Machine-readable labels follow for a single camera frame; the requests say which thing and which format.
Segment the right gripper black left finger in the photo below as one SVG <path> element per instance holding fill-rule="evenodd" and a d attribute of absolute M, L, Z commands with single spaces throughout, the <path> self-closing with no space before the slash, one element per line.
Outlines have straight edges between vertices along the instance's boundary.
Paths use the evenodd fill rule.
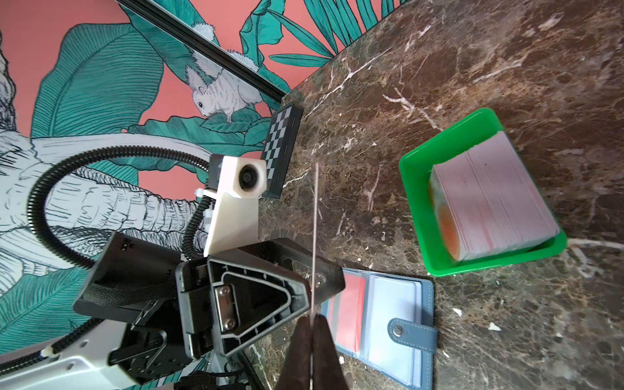
<path fill-rule="evenodd" d="M 297 320 L 275 389 L 309 389 L 311 355 L 312 328 L 310 319 L 302 317 Z"/>

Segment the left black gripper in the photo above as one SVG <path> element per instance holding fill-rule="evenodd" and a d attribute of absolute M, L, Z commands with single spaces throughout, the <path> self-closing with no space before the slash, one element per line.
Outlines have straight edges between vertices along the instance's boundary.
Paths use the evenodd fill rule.
<path fill-rule="evenodd" d="M 178 251 L 113 233 L 89 269 L 73 310 L 124 323 L 107 362 L 137 383 L 187 367 L 177 301 Z M 247 348 L 345 289 L 343 268 L 288 238 L 224 250 L 208 257 L 213 289 L 212 341 L 226 357 Z"/>

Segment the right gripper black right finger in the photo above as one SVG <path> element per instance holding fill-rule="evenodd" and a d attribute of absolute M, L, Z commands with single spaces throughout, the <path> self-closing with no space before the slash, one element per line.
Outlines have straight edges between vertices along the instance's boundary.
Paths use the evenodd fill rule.
<path fill-rule="evenodd" d="M 312 386 L 313 390 L 347 390 L 336 346 L 323 315 L 316 315 L 312 328 Z"/>

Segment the white red credit card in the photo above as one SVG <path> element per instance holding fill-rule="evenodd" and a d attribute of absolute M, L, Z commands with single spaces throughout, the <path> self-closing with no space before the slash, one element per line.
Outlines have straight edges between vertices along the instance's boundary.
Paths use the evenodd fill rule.
<path fill-rule="evenodd" d="M 322 305 L 334 343 L 351 353 L 361 349 L 362 320 L 367 281 L 364 276 L 346 271 L 345 288 Z"/>
<path fill-rule="evenodd" d="M 318 237 L 318 202 L 319 202 L 319 163 L 315 163 L 315 182 L 314 182 L 314 202 L 313 202 L 313 245 L 312 245 L 312 266 L 311 266 L 311 286 L 310 286 L 310 326 L 314 326 L 316 317 L 316 289 L 317 289 L 317 237 Z"/>

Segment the blue card holder wallet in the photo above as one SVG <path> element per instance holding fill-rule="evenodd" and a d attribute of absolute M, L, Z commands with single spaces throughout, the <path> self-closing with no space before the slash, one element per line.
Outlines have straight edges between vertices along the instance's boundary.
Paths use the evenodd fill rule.
<path fill-rule="evenodd" d="M 434 285 L 428 279 L 344 269 L 364 276 L 361 349 L 338 352 L 365 363 L 409 389 L 433 388 Z"/>

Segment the green card tray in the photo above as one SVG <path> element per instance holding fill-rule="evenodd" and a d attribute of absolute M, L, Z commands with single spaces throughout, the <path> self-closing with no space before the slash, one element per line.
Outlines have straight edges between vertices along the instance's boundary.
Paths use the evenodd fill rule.
<path fill-rule="evenodd" d="M 564 231 L 533 248 L 477 258 L 452 259 L 438 227 L 428 182 L 434 165 L 456 157 L 504 129 L 494 110 L 483 107 L 405 154 L 399 162 L 401 179 L 425 268 L 435 277 L 459 275 L 551 258 L 562 254 L 568 239 Z"/>

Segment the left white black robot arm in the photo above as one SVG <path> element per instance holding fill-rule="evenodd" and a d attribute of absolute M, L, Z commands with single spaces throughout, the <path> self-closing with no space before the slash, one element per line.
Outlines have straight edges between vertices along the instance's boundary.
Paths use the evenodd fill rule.
<path fill-rule="evenodd" d="M 339 265 L 287 238 L 195 259 L 114 234 L 75 302 L 87 322 L 1 360 L 4 389 L 158 386 L 215 356 L 219 377 L 250 373 L 241 352 L 345 287 Z"/>

